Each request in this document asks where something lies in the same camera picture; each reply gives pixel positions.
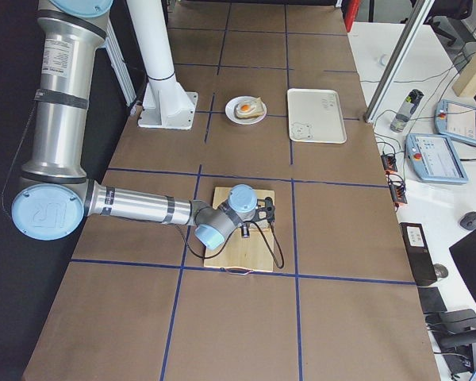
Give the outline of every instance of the white tray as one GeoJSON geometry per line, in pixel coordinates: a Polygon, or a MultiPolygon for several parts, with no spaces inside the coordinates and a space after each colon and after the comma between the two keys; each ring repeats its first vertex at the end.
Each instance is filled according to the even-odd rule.
{"type": "Polygon", "coordinates": [[[289,89],[287,108],[291,140],[337,144],[346,141],[346,129],[336,91],[289,89]]]}

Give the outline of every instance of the sticker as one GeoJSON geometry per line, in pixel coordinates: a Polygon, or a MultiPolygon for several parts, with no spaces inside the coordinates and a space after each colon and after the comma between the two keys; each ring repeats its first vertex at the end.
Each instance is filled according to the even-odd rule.
{"type": "Polygon", "coordinates": [[[72,43],[47,38],[44,42],[41,74],[67,78],[71,69],[72,43]]]}
{"type": "Polygon", "coordinates": [[[420,228],[408,226],[407,235],[409,237],[409,243],[411,244],[411,246],[424,248],[425,243],[423,242],[423,237],[421,236],[420,228]]]}

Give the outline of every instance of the white pillar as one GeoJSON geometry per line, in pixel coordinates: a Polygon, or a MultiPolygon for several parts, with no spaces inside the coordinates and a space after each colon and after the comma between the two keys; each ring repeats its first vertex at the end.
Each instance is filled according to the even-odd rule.
{"type": "Polygon", "coordinates": [[[186,93],[176,82],[160,0],[128,0],[132,24],[148,74],[142,127],[190,129],[196,93],[186,93]]]}

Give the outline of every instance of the computer mouse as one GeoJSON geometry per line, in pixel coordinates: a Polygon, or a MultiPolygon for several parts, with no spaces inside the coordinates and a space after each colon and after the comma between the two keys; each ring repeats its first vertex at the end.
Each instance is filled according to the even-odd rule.
{"type": "Polygon", "coordinates": [[[460,220],[460,226],[462,226],[465,230],[475,230],[476,212],[465,213],[462,219],[460,220]]]}

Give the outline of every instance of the bottle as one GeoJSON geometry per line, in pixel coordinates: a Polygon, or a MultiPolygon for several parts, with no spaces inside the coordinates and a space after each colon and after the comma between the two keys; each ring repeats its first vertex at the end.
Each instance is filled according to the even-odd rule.
{"type": "Polygon", "coordinates": [[[402,103],[400,106],[397,115],[395,115],[394,120],[391,122],[390,128],[392,131],[396,133],[401,133],[404,131],[407,122],[420,105],[422,98],[423,93],[418,89],[413,89],[411,92],[409,92],[409,95],[404,100],[404,103],[402,103]]]}

